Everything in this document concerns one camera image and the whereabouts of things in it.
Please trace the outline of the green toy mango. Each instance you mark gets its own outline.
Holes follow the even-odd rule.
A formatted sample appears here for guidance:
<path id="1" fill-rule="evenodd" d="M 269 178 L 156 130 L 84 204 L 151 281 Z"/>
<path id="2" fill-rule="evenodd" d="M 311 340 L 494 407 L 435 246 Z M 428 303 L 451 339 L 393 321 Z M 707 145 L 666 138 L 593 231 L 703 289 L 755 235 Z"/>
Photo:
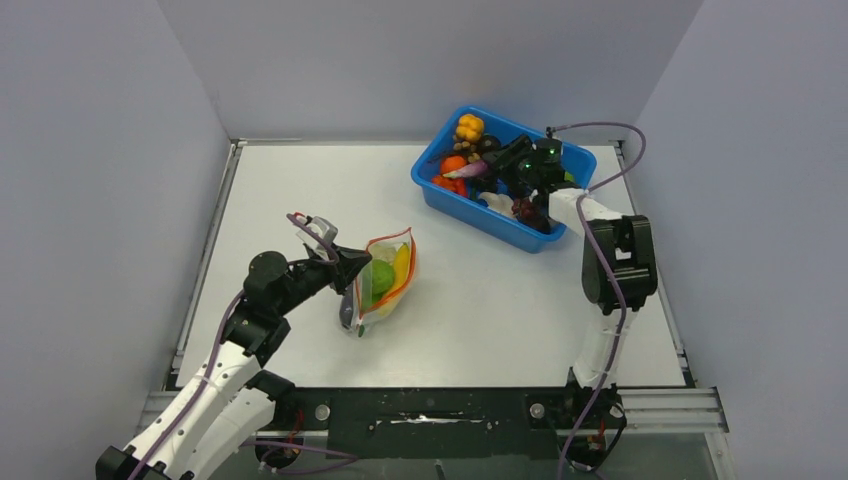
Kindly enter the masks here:
<path id="1" fill-rule="evenodd" d="M 394 282 L 392 264 L 380 260 L 371 262 L 371 295 L 382 296 L 386 294 Z"/>

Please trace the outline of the light purple toy eggplant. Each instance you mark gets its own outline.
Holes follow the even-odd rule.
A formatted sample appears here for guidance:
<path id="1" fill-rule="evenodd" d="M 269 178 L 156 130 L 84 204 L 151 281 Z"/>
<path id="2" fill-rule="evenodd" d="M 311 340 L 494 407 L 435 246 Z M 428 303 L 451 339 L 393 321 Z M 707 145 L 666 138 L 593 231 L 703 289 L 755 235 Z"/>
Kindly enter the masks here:
<path id="1" fill-rule="evenodd" d="M 457 178 L 476 178 L 485 175 L 489 171 L 489 166 L 483 160 L 469 163 L 462 168 L 443 173 L 442 176 L 449 179 Z"/>

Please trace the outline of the long green toy bean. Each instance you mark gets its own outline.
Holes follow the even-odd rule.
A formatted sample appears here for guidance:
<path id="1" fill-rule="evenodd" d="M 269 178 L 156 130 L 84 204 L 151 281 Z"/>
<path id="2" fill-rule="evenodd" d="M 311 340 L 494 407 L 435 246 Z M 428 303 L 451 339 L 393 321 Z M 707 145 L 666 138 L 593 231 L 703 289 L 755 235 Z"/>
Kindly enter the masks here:
<path id="1" fill-rule="evenodd" d="M 382 319 L 379 313 L 380 307 L 378 306 L 381 299 L 381 295 L 364 296 L 361 299 L 356 327 L 354 329 L 354 333 L 358 338 L 363 337 L 373 324 Z"/>

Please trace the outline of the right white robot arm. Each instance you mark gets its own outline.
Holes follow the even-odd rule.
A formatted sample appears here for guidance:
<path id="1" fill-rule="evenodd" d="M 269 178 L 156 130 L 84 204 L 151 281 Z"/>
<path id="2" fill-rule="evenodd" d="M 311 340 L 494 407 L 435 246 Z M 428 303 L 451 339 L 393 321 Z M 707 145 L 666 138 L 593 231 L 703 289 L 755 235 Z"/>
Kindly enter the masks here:
<path id="1" fill-rule="evenodd" d="M 559 223 L 584 241 L 581 285 L 596 319 L 587 327 L 571 368 L 581 387 L 615 382 L 618 352 L 637 312 L 658 288 L 649 219 L 611 209 L 591 197 L 564 169 L 560 140 L 522 134 L 507 144 L 486 135 L 479 154 L 485 178 L 501 182 L 516 199 L 515 217 L 527 225 Z"/>

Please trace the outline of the clear zip bag orange zipper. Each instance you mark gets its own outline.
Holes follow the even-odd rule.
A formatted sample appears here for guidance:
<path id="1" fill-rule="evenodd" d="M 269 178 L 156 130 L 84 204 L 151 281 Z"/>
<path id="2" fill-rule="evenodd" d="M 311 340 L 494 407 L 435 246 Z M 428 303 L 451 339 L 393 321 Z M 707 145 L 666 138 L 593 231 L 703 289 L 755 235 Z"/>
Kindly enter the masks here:
<path id="1" fill-rule="evenodd" d="M 411 228 L 373 238 L 365 251 L 372 259 L 345 291 L 339 311 L 342 329 L 358 338 L 393 314 L 411 288 L 418 259 Z"/>

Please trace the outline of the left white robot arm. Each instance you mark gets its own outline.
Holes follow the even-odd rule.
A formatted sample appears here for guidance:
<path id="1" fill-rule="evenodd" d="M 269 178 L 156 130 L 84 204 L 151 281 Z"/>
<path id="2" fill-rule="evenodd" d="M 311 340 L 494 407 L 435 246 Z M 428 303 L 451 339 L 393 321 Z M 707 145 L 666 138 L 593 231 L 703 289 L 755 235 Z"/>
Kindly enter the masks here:
<path id="1" fill-rule="evenodd" d="M 291 381 L 265 366 L 291 331 L 287 314 L 326 287 L 343 294 L 371 262 L 364 250 L 329 247 L 289 261 L 255 256 L 230 302 L 211 351 L 171 403 L 125 447 L 111 446 L 98 479 L 207 479 L 275 417 Z"/>

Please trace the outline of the yellow toy banana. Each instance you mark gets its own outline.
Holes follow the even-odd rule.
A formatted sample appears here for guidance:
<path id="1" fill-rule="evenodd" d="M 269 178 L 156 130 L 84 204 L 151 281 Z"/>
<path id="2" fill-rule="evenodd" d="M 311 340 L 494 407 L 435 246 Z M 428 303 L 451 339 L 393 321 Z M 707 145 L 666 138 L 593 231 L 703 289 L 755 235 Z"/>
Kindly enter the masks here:
<path id="1" fill-rule="evenodd" d="M 407 243 L 402 243 L 398 248 L 392 263 L 394 282 L 392 289 L 399 289 L 406 282 L 411 264 L 411 249 Z"/>

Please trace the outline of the dark purple toy eggplant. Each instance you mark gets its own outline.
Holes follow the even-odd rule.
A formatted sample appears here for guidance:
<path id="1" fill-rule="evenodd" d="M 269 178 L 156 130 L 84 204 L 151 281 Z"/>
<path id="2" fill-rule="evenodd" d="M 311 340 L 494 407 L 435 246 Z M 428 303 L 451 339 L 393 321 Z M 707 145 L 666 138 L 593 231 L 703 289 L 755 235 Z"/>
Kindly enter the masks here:
<path id="1" fill-rule="evenodd" d="M 341 327 L 347 332 L 355 331 L 355 317 L 357 315 L 357 301 L 355 298 L 355 293 L 352 290 L 348 290 L 342 296 L 341 303 L 339 306 L 339 323 Z"/>

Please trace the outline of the green toy cabbage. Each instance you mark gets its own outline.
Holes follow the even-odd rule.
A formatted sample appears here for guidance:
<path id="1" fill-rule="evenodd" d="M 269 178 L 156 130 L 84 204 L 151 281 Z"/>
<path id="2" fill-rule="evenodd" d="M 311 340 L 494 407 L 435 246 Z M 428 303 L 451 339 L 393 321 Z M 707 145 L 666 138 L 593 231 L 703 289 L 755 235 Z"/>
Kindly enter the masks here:
<path id="1" fill-rule="evenodd" d="M 369 253 L 374 260 L 380 260 L 392 264 L 397 255 L 397 249 L 391 242 L 376 242 L 369 246 Z"/>

